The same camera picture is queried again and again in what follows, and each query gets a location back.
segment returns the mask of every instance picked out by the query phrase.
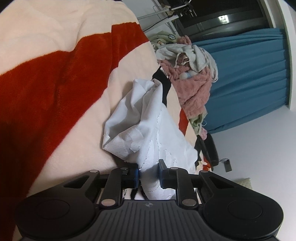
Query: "fleece blanket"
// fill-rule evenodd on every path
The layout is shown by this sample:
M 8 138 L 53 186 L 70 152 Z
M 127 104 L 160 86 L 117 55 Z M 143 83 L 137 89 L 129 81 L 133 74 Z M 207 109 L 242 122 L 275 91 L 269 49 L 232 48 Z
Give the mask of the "fleece blanket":
M 137 163 L 142 188 L 149 200 L 175 198 L 175 190 L 162 189 L 158 160 L 195 174 L 197 151 L 185 140 L 162 103 L 160 81 L 134 80 L 133 89 L 107 120 L 103 149 L 130 163 Z
M 116 167 L 102 150 L 104 123 L 133 80 L 152 79 L 159 65 L 119 1 L 15 0 L 0 13 L 0 33 L 0 240 L 7 241 L 20 238 L 13 213 L 26 196 Z M 173 88 L 167 99 L 194 144 Z

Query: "curtain fold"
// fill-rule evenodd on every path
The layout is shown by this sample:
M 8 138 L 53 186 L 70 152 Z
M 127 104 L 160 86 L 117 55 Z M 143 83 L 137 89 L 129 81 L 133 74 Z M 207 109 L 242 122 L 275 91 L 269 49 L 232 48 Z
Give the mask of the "curtain fold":
M 206 104 L 206 129 L 227 130 L 289 100 L 289 50 L 283 30 L 265 28 L 193 43 L 215 59 L 219 79 Z

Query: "silver screw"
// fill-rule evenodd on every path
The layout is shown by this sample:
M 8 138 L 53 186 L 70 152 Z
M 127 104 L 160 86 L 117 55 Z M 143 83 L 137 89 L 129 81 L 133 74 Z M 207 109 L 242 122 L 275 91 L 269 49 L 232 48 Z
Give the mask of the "silver screw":
M 113 200 L 113 199 L 104 199 L 104 200 L 101 201 L 101 204 L 102 204 L 103 206 L 105 206 L 105 207 L 111 207 L 111 206 L 113 206 L 115 203 L 116 203 L 116 202 L 115 202 L 115 200 Z
M 184 199 L 184 200 L 182 201 L 182 204 L 183 204 L 184 206 L 193 207 L 193 206 L 196 205 L 196 201 L 193 200 L 193 199 Z

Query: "crumpled white fabric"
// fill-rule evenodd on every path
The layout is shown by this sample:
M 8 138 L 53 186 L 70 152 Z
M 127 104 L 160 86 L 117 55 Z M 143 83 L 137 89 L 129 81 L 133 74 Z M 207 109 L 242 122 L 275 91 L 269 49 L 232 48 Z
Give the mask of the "crumpled white fabric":
M 185 140 L 162 103 L 160 81 L 134 80 L 133 89 L 107 120 L 103 149 L 137 163 L 148 199 L 171 199 L 175 190 L 162 189 L 157 178 L 158 160 L 195 174 L 197 151 Z
M 213 82 L 218 80 L 218 68 L 215 60 L 209 52 L 201 47 L 185 44 L 166 44 L 159 46 L 155 52 L 158 60 L 168 60 L 174 68 L 177 67 L 177 59 L 181 53 L 187 55 L 189 65 L 193 71 L 198 73 L 208 66 Z

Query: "blue curtain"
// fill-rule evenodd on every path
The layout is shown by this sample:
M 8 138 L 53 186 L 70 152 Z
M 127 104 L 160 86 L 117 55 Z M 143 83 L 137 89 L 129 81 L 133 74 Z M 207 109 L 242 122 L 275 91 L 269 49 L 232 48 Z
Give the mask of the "blue curtain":
M 193 44 L 208 51 L 218 66 L 219 79 L 213 83 L 206 104 L 205 128 L 210 133 L 238 126 L 288 103 L 289 51 L 282 30 L 265 28 Z

